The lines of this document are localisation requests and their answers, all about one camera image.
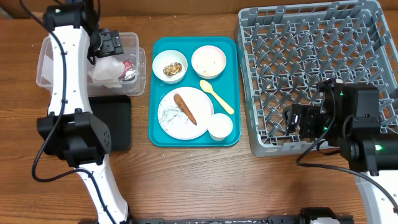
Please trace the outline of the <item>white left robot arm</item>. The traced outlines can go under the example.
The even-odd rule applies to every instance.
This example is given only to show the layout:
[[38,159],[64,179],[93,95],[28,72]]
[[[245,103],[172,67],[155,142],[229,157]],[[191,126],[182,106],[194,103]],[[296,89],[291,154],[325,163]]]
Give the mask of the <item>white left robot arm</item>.
[[47,178],[52,182],[77,173],[91,195],[98,223],[133,223],[109,164],[111,132],[90,106],[87,64],[123,54],[116,30],[99,27],[100,8],[93,1],[65,1],[49,6],[39,24],[49,32],[53,53],[53,87],[47,115],[37,120],[44,143],[32,165],[36,174],[43,153],[66,161],[70,171]]

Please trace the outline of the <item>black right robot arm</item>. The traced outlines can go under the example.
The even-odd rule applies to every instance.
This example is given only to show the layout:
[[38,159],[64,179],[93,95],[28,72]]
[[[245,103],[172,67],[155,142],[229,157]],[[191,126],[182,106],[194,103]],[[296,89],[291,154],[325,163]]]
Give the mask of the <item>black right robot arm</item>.
[[[380,132],[379,90],[335,78],[320,82],[317,90],[323,93],[321,105],[292,104],[284,109],[285,132],[298,131],[313,140],[297,165],[354,175],[368,223],[397,223],[397,135]],[[348,161],[348,168],[302,162],[324,142]]]

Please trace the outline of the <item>white napkin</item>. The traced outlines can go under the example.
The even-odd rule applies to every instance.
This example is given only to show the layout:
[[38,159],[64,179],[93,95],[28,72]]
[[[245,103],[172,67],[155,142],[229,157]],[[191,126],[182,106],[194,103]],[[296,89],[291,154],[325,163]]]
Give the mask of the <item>white napkin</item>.
[[121,88],[119,78],[124,74],[122,61],[113,56],[98,58],[95,67],[88,71],[93,83],[104,84],[108,88]]

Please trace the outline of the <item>brown sausage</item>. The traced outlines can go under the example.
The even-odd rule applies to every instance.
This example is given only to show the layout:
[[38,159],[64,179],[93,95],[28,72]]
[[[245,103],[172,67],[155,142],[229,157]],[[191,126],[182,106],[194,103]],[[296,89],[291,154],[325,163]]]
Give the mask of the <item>brown sausage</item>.
[[197,121],[195,117],[193,116],[192,112],[189,110],[183,98],[178,93],[174,94],[174,102],[180,108],[180,110],[188,117],[188,119],[196,126]]

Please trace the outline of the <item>red foil wrapper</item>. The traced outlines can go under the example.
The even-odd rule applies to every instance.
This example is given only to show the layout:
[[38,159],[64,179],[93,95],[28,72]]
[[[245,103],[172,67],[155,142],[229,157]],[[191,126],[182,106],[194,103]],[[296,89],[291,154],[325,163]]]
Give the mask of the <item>red foil wrapper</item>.
[[124,64],[124,73],[119,77],[120,82],[135,82],[137,79],[137,70],[136,66],[132,64],[130,60],[125,60]]

